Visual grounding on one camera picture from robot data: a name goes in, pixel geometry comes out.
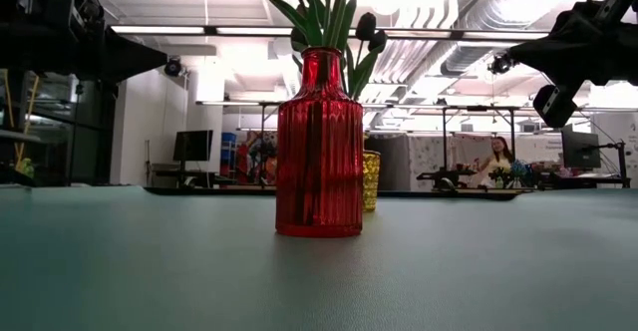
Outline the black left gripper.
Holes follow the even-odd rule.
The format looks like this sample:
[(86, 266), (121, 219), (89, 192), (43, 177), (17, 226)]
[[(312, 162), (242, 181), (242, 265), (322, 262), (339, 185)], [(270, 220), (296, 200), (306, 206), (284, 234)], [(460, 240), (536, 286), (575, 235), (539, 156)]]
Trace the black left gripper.
[(99, 0), (0, 0), (0, 69), (118, 83), (166, 64), (166, 53), (105, 29)]

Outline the black gantry frame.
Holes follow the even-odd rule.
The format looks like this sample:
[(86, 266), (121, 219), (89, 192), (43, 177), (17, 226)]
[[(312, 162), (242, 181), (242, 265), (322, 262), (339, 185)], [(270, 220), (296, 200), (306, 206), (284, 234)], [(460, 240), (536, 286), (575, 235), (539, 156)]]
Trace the black gantry frame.
[(456, 111), (458, 112), (477, 112), (477, 113), (486, 113), (486, 112), (495, 112), (499, 114), (501, 111), (507, 111), (509, 113), (508, 117), (503, 117), (503, 119), (509, 123), (510, 126), (510, 143), (509, 150), (512, 156), (516, 157), (516, 146), (515, 146), (515, 129), (514, 129), (514, 117), (515, 112), (519, 111), (520, 107), (515, 106), (488, 106), (488, 105), (474, 105), (474, 106), (442, 106), (442, 118), (443, 118), (443, 169), (448, 168), (448, 129), (447, 124), (454, 117), (453, 115), (448, 115), (448, 111)]

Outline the black round spotlight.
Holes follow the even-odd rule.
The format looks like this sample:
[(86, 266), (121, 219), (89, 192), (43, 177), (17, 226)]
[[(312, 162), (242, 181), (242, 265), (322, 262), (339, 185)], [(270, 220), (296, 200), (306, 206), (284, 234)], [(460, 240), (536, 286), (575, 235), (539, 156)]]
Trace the black round spotlight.
[(493, 75), (500, 75), (507, 73), (515, 64), (515, 60), (509, 53), (501, 53), (493, 56), (492, 61), (487, 65), (487, 69)]
[(169, 77), (178, 78), (186, 76), (188, 68), (182, 63), (181, 56), (169, 56), (163, 72)]

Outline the black artificial tulip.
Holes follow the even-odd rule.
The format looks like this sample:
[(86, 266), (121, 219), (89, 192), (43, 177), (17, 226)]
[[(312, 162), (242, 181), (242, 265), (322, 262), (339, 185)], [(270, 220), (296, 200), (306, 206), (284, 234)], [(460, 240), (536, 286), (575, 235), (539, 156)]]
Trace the black artificial tulip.
[(346, 61), (348, 71), (347, 92), (351, 100), (357, 101), (368, 84), (376, 62), (380, 54), (370, 53), (368, 43), (372, 36), (378, 31), (376, 16), (372, 13), (365, 13), (359, 20), (355, 37), (360, 41), (358, 57), (354, 58), (350, 48), (346, 49)]
[(370, 53), (381, 54), (387, 44), (388, 36), (385, 30), (378, 30), (368, 43), (368, 51)]

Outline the blue flower bouquet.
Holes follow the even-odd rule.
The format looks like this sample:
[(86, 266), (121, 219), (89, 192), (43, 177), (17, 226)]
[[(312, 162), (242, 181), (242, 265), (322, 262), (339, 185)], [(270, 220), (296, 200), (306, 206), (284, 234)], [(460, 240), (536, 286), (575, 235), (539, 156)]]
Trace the blue flower bouquet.
[(498, 166), (489, 174), (496, 188), (514, 189), (532, 185), (529, 165), (515, 160), (510, 166)]

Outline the person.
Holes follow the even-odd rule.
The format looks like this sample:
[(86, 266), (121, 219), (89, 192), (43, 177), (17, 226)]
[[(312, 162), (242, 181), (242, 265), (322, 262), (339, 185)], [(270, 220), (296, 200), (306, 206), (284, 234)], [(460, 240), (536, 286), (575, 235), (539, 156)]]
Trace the person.
[(493, 182), (489, 175), (498, 168), (510, 170), (514, 162), (514, 157), (506, 140), (503, 137), (494, 137), (491, 139), (491, 154), (478, 164), (478, 175), (480, 187), (493, 187)]

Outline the dark gray partition panel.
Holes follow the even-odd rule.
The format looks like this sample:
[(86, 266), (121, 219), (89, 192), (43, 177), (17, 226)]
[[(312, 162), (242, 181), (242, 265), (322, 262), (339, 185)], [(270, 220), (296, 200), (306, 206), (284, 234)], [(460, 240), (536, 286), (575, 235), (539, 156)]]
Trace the dark gray partition panel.
[(379, 190), (409, 190), (409, 143), (404, 135), (371, 136), (365, 149), (380, 154)]

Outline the yellow glass vase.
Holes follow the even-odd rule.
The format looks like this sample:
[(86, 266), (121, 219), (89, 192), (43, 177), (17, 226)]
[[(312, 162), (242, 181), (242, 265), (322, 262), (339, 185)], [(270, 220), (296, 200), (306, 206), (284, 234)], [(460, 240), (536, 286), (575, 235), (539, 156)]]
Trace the yellow glass vase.
[(374, 212), (377, 205), (381, 155), (374, 151), (363, 154), (363, 211)]

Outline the silver ventilation duct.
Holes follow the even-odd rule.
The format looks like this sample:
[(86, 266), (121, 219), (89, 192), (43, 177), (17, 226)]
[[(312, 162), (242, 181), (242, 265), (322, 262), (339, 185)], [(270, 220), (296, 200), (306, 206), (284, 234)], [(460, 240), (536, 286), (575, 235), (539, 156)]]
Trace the silver ventilation duct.
[[(458, 19), (457, 28), (464, 30), (525, 30), (546, 14), (552, 2), (535, 0), (477, 0)], [(448, 43), (449, 54), (441, 63), (441, 73), (457, 77), (488, 54), (492, 47), (470, 46), (462, 42)]]

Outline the red ribbed glass vase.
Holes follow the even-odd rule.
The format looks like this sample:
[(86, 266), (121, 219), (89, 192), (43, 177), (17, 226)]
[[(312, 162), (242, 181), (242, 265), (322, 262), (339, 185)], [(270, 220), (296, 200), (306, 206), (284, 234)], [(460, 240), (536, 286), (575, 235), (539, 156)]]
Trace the red ribbed glass vase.
[(343, 91), (342, 54), (302, 53), (299, 92), (278, 108), (276, 232), (349, 237), (363, 228), (363, 107)]

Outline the black background monitor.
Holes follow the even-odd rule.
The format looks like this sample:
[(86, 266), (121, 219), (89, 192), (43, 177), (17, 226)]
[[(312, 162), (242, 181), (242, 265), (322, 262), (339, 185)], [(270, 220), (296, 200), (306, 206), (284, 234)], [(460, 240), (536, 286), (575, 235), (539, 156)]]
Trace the black background monitor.
[(565, 167), (594, 169), (601, 167), (596, 134), (575, 132), (572, 125), (561, 130), (562, 157)]
[(176, 162), (207, 162), (213, 130), (177, 132), (172, 159)]

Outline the white patterned curtain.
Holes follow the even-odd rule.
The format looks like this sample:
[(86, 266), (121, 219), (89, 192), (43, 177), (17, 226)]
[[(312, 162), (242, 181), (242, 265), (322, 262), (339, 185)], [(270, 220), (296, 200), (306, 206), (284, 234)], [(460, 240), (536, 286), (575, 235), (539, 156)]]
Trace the white patterned curtain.
[(431, 180), (417, 180), (422, 172), (433, 172), (444, 166), (455, 169), (457, 164), (477, 170), (491, 154), (491, 137), (456, 134), (443, 137), (408, 137), (411, 191), (429, 191)]

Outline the teal table mat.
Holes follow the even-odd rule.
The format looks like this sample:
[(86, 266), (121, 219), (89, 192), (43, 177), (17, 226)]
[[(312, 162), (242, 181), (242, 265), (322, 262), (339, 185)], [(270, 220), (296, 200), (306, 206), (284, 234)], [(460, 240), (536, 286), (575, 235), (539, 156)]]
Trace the teal table mat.
[(383, 198), (350, 238), (270, 196), (0, 189), (0, 331), (638, 331), (638, 190)]

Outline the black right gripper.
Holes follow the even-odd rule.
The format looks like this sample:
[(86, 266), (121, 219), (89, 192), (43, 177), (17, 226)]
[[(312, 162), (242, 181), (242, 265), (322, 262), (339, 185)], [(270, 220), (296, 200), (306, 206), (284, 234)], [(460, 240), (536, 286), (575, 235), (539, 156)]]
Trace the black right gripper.
[(585, 81), (638, 85), (638, 24), (622, 21), (638, 0), (586, 0), (556, 17), (550, 33), (510, 48), (509, 57), (549, 77), (533, 106), (560, 128), (577, 110), (573, 98)]

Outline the long ceiling light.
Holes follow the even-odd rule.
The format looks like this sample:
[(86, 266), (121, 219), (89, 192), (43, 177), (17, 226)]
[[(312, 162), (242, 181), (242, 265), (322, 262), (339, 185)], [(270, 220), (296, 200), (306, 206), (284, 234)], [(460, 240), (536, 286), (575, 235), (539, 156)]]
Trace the long ceiling light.
[[(117, 25), (112, 29), (121, 35), (136, 36), (214, 36), (214, 37), (287, 37), (291, 27), (249, 26), (153, 26)], [(451, 40), (525, 42), (543, 38), (544, 31), (399, 29), (388, 28), (386, 34), (396, 40)]]

